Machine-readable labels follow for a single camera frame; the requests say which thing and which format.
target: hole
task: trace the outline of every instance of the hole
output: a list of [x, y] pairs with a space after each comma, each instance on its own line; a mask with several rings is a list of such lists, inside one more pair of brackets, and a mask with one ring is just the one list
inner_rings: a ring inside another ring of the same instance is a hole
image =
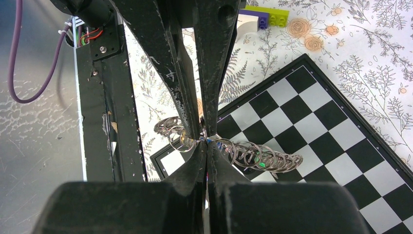
[[218, 11], [218, 21], [224, 26], [230, 26], [231, 20], [235, 17], [236, 13], [232, 6], [225, 5], [220, 7]]

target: gray floor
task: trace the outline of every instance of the gray floor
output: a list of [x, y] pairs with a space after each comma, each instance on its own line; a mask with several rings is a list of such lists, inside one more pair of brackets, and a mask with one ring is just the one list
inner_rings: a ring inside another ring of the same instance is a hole
[[[45, 94], [32, 104], [11, 100], [7, 64], [15, 0], [0, 7], [0, 234], [30, 233], [53, 190], [82, 180], [74, 56], [63, 45]], [[67, 15], [49, 0], [25, 0], [15, 70], [18, 96], [29, 97], [46, 78]]]

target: yellow-green toy brick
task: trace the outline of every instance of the yellow-green toy brick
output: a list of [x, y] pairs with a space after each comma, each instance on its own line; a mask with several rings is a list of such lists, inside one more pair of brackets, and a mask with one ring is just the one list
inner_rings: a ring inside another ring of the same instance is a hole
[[281, 28], [284, 28], [285, 26], [287, 26], [288, 15], [290, 14], [289, 11], [260, 7], [260, 6], [246, 6], [245, 10], [269, 13], [270, 18], [268, 19], [268, 24], [271, 26], [278, 26]]

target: lego brick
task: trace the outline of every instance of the lego brick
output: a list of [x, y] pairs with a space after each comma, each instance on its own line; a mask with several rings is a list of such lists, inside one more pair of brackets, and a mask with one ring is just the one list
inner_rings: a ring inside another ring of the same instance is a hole
[[259, 12], [259, 11], [248, 11], [248, 10], [240, 10], [240, 15], [249, 15], [249, 16], [257, 16], [259, 17], [259, 28], [266, 29], [268, 28], [268, 20], [270, 18], [270, 14], [266, 12]]
[[255, 33], [258, 31], [259, 17], [249, 15], [238, 15], [237, 21], [237, 38], [235, 43], [246, 33]]
[[290, 14], [289, 11], [260, 6], [246, 6], [245, 10], [269, 13], [270, 18], [268, 19], [268, 23], [270, 26], [278, 26], [281, 28], [287, 26], [288, 15]]

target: red wire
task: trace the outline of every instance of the red wire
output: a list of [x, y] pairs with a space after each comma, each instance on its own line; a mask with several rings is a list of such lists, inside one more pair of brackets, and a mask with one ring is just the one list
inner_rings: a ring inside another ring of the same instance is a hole
[[100, 35], [102, 35], [102, 33], [103, 33], [103, 30], [101, 30], [101, 31], [100, 31], [96, 36], [94, 36], [94, 37], [86, 38], [85, 41], [86, 41], [86, 40], [91, 40], [91, 39], [96, 39], [96, 38], [98, 38]]
[[99, 30], [99, 28], [97, 28], [96, 30], [93, 30], [93, 31], [91, 31], [91, 32], [89, 32], [89, 33], [86, 33], [85, 35], [83, 35], [83, 36], [80, 38], [80, 41], [82, 40], [82, 38], [84, 38], [84, 37], [86, 37], [86, 36], [89, 36], [90, 34], [97, 32], [98, 30]]

